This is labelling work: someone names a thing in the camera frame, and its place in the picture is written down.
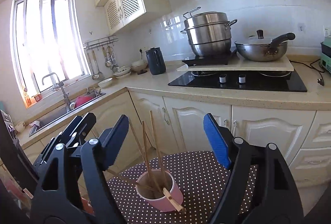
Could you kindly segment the window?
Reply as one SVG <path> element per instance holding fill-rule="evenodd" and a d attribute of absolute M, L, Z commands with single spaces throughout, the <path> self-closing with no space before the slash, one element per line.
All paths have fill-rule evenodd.
<path fill-rule="evenodd" d="M 14 0 L 12 60 L 25 107 L 90 75 L 74 0 Z"/>

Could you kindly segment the dark blue electric kettle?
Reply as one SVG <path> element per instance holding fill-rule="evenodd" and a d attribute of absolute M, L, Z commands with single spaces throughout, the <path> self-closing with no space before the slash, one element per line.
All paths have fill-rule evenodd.
<path fill-rule="evenodd" d="M 166 65 L 159 47 L 146 50 L 146 58 L 152 75 L 159 75 L 166 72 Z"/>

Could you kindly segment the wooden chopstick two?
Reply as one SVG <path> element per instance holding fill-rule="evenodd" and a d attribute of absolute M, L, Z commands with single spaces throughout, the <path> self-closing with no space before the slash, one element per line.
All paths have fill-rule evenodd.
<path fill-rule="evenodd" d="M 157 136 L 157 132 L 156 132 L 156 128 L 155 128 L 153 112 L 150 111 L 149 113 L 150 113 L 152 133 L 153 133 L 153 137 L 154 137 L 154 141 L 155 141 L 155 148 L 156 148 L 157 156 L 158 156 L 158 163 L 159 163 L 159 167 L 160 167 L 161 174 L 162 174 L 162 180 L 163 180 L 162 188 L 166 188 L 168 186 L 167 177 L 166 177 L 166 170 L 165 170 L 162 155 L 161 155 L 161 152 L 160 152 L 160 149 L 159 149 L 158 136 Z"/>

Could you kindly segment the wooden chopstick one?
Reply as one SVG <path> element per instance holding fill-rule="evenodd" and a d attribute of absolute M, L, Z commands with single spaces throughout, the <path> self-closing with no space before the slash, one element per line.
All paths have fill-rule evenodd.
<path fill-rule="evenodd" d="M 145 121 L 142 121 L 142 134 L 143 134 L 143 141 L 144 141 L 144 160 L 145 160 L 145 165 L 147 168 L 148 172 L 148 178 L 149 178 L 149 184 L 150 187 L 153 187 L 153 174 L 151 173 L 151 168 L 149 165 L 149 158 L 148 158 L 148 144 L 147 144 L 147 135 L 145 131 Z"/>

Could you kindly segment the green electric cooker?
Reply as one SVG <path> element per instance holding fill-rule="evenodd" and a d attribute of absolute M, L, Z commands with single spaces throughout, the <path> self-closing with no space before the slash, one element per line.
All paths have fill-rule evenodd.
<path fill-rule="evenodd" d="M 325 37 L 321 43 L 320 65 L 328 73 L 331 73 L 331 38 Z"/>

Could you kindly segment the black gas stove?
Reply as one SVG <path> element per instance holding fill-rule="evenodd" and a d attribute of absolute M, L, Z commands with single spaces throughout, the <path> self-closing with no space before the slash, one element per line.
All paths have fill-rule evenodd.
<path fill-rule="evenodd" d="M 182 60 L 184 65 L 227 65 L 236 49 L 218 56 L 193 56 Z M 168 83 L 175 87 L 261 90 L 273 92 L 306 92 L 297 71 L 179 71 L 183 74 Z"/>

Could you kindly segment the stainless steel steamer pot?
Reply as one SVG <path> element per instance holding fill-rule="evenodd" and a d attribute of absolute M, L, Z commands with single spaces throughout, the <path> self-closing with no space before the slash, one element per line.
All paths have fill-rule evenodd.
<path fill-rule="evenodd" d="M 237 20 L 228 20 L 226 13 L 203 12 L 195 14 L 201 9 L 194 8 L 183 14 L 184 30 L 192 52 L 196 56 L 223 55 L 230 52 L 232 44 L 231 26 Z"/>

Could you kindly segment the upper left lattice cabinet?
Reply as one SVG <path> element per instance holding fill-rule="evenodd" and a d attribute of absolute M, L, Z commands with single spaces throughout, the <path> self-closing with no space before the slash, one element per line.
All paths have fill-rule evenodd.
<path fill-rule="evenodd" d="M 169 0 L 108 0 L 104 5 L 109 34 L 132 30 L 171 12 Z"/>

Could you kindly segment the wall utensil rack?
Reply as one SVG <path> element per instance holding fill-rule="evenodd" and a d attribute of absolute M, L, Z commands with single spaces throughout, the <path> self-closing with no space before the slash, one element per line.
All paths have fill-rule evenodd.
<path fill-rule="evenodd" d="M 96 39 L 92 41 L 85 42 L 83 44 L 84 50 L 98 49 L 102 46 L 112 45 L 115 42 L 118 42 L 118 37 L 116 35 L 103 37 L 101 39 Z"/>

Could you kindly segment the white stone board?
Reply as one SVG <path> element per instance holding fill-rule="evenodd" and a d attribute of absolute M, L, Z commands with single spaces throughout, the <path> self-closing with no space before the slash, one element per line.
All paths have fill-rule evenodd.
<path fill-rule="evenodd" d="M 294 71 L 287 56 L 276 61 L 257 62 L 244 59 L 241 55 L 233 56 L 227 65 L 183 65 L 177 71 Z"/>

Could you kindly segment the wooden chopstick three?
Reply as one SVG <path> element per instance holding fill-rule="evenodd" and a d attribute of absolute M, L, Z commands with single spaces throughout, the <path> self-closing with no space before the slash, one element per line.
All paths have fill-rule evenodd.
<path fill-rule="evenodd" d="M 132 125 L 131 119 L 129 119 L 129 125 L 130 125 L 130 128 L 131 128 L 131 130 L 132 130 L 132 133 L 133 133 L 134 139 L 135 139 L 135 141 L 136 141 L 136 144 L 137 144 L 137 146 L 138 146 L 138 149 L 139 149 L 139 152 L 140 152 L 140 154 L 141 154 L 141 157 L 143 158 L 143 161 L 145 161 L 144 151 L 143 151 L 143 149 L 142 149 L 142 147 L 141 147 L 141 144 L 140 144 L 140 142 L 139 142 L 139 139 L 138 139 L 138 137 L 137 137 L 137 135 L 136 135 L 135 129 L 133 128 L 133 125 Z"/>

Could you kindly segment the wooden chopstick seven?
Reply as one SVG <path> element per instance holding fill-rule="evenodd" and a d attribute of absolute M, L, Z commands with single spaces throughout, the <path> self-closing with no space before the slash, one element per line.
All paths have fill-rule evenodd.
<path fill-rule="evenodd" d="M 171 195 L 167 196 L 167 199 L 176 211 L 179 213 L 186 213 L 186 209 L 178 202 L 176 202 Z"/>

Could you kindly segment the pink cylindrical cup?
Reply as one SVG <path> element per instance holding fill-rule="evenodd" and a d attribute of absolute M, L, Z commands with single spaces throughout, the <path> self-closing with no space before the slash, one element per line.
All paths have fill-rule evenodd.
<path fill-rule="evenodd" d="M 139 186 L 136 186 L 136 192 L 139 195 L 140 198 L 145 200 L 145 202 L 149 203 L 153 208 L 161 211 L 161 212 L 171 212 L 175 211 L 173 206 L 170 204 L 170 202 L 167 200 L 167 198 L 163 194 L 163 180 L 162 180 L 162 174 L 160 169 L 153 169 L 152 170 L 154 179 L 156 179 L 156 182 L 159 186 L 157 188 L 156 186 L 153 186 L 152 188 L 155 189 L 155 191 L 151 191 Z M 174 177 L 171 175 L 171 173 L 166 170 L 165 171 L 166 177 L 167 177 L 167 190 L 170 192 L 171 196 L 174 198 L 176 202 L 178 202 L 180 205 L 183 204 L 183 194 L 182 191 L 179 189 L 179 186 L 177 185 Z M 144 172 L 138 179 L 137 182 L 142 185 L 148 185 L 149 184 L 149 178 L 148 173 Z"/>

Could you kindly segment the wooden chopstick six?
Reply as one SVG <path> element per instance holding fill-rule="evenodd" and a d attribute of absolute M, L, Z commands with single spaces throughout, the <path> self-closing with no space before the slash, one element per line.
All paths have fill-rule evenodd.
<path fill-rule="evenodd" d="M 174 200 L 174 198 L 171 196 L 170 192 L 166 188 L 163 188 L 163 194 L 176 211 L 178 212 L 184 211 L 184 207 L 182 207 L 178 202 Z"/>

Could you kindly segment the brown polka dot tablecloth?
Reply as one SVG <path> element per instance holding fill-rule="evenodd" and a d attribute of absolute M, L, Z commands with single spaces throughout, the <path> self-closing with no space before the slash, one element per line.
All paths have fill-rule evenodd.
<path fill-rule="evenodd" d="M 118 177 L 108 185 L 127 223 L 207 223 L 230 176 L 211 151 L 184 152 L 163 158 L 183 194 L 186 213 L 161 212 L 143 200 L 133 184 Z"/>

